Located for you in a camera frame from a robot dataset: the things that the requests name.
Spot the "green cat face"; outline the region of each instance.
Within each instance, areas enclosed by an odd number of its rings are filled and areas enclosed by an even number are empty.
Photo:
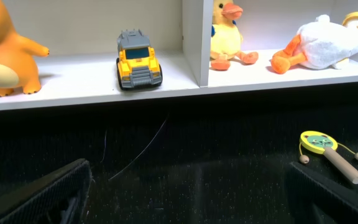
[[[334,143],[325,135],[322,136],[305,136],[308,142],[316,147],[333,147]]]

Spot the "blue backpack strap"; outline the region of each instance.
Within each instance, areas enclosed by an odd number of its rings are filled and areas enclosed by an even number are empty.
[[[214,26],[212,25],[212,34],[211,34],[211,37],[213,37],[215,35],[215,28]]]

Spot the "plush toy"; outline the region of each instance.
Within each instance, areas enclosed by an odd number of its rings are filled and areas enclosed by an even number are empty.
[[[358,53],[358,12],[346,16],[343,26],[329,21],[329,16],[317,17],[316,22],[300,27],[288,46],[277,52],[271,61],[274,71],[287,72],[300,64],[307,68],[342,69],[349,57]]]
[[[214,0],[213,24],[211,35],[211,66],[215,70],[227,70],[229,59],[235,56],[247,64],[258,60],[258,53],[241,52],[242,36],[234,20],[240,18],[242,9],[233,0]]]
[[[41,89],[33,55],[46,57],[49,49],[20,36],[0,0],[0,97],[11,94],[13,88],[20,86],[25,94],[37,93]]]

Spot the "yellow duck plush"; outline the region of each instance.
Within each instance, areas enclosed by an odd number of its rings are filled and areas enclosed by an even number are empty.
[[[242,8],[233,0],[214,0],[213,24],[211,34],[211,66],[215,70],[227,70],[230,59],[237,56],[246,64],[255,63],[257,52],[245,54],[241,51],[242,36],[235,20],[242,15]]]

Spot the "wooden handle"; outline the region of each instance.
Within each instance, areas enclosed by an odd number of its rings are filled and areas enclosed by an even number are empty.
[[[338,168],[353,184],[358,184],[358,170],[330,147],[324,147],[324,156]]]

